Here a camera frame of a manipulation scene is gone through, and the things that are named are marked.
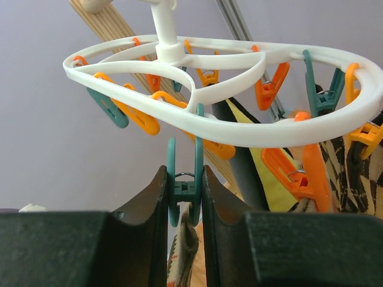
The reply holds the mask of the white round clip hanger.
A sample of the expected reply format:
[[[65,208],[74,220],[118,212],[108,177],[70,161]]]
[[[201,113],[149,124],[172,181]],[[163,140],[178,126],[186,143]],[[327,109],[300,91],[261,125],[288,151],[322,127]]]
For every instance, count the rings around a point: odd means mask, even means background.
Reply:
[[[156,33],[141,35],[142,44],[134,46],[130,37],[103,42],[80,51],[92,57],[108,50],[114,54],[95,64],[77,66],[72,56],[63,62],[68,78],[117,99],[135,109],[200,138],[242,147],[291,147],[326,141],[345,135],[370,120],[382,98],[382,69],[369,59],[348,51],[314,45],[258,43],[251,41],[191,38],[199,48],[222,50],[221,56],[185,53],[183,37],[176,35],[172,9],[174,1],[151,1]],[[268,65],[303,59],[308,50],[314,62],[345,70],[358,63],[355,76],[361,92],[353,102],[330,114],[305,121],[282,120],[272,124],[246,124],[203,117],[196,113],[198,104],[220,102],[253,86]],[[151,74],[181,83],[191,96],[186,108],[179,108],[149,95],[129,90],[95,73]]]

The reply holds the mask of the grey black long sock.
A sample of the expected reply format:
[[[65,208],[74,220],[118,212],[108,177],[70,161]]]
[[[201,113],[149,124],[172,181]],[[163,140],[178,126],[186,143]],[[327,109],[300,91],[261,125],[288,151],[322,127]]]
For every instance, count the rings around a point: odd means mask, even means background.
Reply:
[[[234,97],[212,104],[216,118],[238,123],[260,121],[247,111]],[[255,210],[291,212],[297,208],[297,200],[280,184],[260,158],[260,148],[237,146],[229,160],[239,192],[244,202]]]

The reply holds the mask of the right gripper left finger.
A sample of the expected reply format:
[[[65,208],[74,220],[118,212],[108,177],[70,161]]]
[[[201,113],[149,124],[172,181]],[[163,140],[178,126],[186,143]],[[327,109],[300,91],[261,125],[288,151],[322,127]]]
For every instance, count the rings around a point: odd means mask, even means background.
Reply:
[[[2,286],[165,286],[168,183],[113,212],[1,214]]]

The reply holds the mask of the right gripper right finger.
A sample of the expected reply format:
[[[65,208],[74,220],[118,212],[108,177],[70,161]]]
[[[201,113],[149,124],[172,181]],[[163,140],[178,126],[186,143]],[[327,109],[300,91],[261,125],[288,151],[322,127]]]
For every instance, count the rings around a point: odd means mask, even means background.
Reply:
[[[203,173],[208,286],[381,286],[382,221],[252,209]]]

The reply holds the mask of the brown argyle sock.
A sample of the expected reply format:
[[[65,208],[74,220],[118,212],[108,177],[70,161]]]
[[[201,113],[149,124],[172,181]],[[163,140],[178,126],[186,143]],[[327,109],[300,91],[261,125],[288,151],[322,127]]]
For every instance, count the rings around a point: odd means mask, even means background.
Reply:
[[[338,212],[359,213],[382,219],[382,143],[368,158],[366,146],[345,146],[343,136],[319,143],[327,170],[333,204]]]
[[[199,249],[199,238],[190,220],[191,205],[185,206],[180,216],[168,258],[166,286],[190,286],[192,267]]]

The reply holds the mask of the teal clothes peg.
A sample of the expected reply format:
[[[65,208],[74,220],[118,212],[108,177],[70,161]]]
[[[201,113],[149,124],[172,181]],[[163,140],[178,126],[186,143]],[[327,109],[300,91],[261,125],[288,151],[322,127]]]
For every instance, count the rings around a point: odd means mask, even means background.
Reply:
[[[189,222],[193,226],[197,226],[200,218],[200,208],[202,201],[202,176],[204,171],[203,165],[203,140],[196,137],[194,142],[194,172],[177,173],[175,168],[175,138],[170,138],[167,147],[167,179],[169,187],[169,222],[176,227],[180,218],[181,202],[189,203]]]

